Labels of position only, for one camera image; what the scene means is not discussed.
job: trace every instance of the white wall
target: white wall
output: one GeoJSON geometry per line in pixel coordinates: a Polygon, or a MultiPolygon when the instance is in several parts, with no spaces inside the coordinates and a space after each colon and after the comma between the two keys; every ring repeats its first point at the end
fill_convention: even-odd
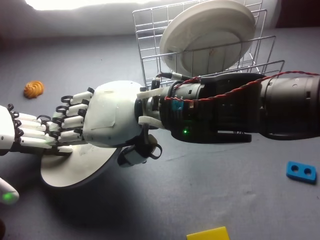
{"type": "MultiPolygon", "coordinates": [[[[247,0],[246,3],[259,1],[247,0]]],[[[278,1],[263,0],[262,8],[268,10],[266,27],[274,25],[278,1]]],[[[5,39],[133,34],[134,10],[179,2],[181,0],[159,0],[146,4],[110,3],[74,10],[38,11],[24,0],[1,0],[0,34],[5,39]]]]}

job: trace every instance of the yellow block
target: yellow block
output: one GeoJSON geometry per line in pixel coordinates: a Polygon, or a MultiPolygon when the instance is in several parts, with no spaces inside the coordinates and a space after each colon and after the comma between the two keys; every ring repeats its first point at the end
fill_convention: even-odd
{"type": "Polygon", "coordinates": [[[230,240],[225,226],[186,236],[187,240],[230,240]]]}

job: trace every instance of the blue block with two holes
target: blue block with two holes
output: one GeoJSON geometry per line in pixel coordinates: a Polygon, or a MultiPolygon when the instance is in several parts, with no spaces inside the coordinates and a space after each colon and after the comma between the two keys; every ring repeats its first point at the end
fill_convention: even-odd
{"type": "Polygon", "coordinates": [[[294,161],[288,162],[286,166],[286,176],[307,184],[316,184],[317,181],[317,173],[314,166],[294,161]]]}

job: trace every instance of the white plate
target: white plate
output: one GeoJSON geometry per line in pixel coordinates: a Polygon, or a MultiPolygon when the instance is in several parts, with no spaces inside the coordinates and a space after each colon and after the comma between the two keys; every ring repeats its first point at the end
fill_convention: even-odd
{"type": "Polygon", "coordinates": [[[91,144],[73,145],[69,156],[43,155],[42,179],[56,188],[76,187],[96,178],[117,161],[121,148],[103,148],[91,144]]]}
{"type": "Polygon", "coordinates": [[[255,18],[248,8],[232,0],[211,0],[194,5],[180,13],[165,29],[160,41],[162,59],[174,72],[193,76],[221,72],[248,51],[255,35],[255,18]]]}

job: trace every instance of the metal wire basket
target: metal wire basket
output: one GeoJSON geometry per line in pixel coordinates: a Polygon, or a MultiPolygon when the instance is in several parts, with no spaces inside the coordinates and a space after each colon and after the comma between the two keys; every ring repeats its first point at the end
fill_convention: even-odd
{"type": "MultiPolygon", "coordinates": [[[[197,51],[208,51],[208,54],[210,54],[212,51],[218,50],[219,48],[226,49],[226,47],[231,47],[232,45],[241,46],[239,55],[243,57],[239,57],[236,63],[227,69],[225,69],[224,67],[225,60],[223,59],[221,71],[216,73],[209,72],[210,63],[207,62],[207,74],[203,76],[214,76],[222,72],[251,72],[261,74],[281,72],[285,63],[284,60],[270,62],[276,36],[263,36],[267,17],[267,10],[262,9],[263,0],[259,2],[250,2],[250,4],[247,4],[248,2],[244,1],[244,5],[251,10],[255,18],[255,26],[257,29],[255,33],[256,38],[248,41],[216,45],[202,49],[160,54],[160,39],[171,21],[186,9],[205,1],[208,0],[192,0],[177,4],[136,10],[132,13],[135,25],[135,35],[138,43],[142,75],[144,84],[147,88],[151,86],[152,80],[158,73],[179,72],[179,69],[177,68],[177,58],[182,54],[189,54],[191,61],[190,77],[194,77],[194,53],[196,53],[197,51]],[[250,42],[251,44],[249,50],[245,54],[241,54],[243,45],[248,44],[248,42],[250,42]],[[170,56],[170,58],[175,60],[175,69],[170,69],[167,67],[167,65],[162,60],[162,57],[164,56],[170,56]]],[[[167,86],[172,82],[174,81],[161,79],[161,86],[167,86]]]]}

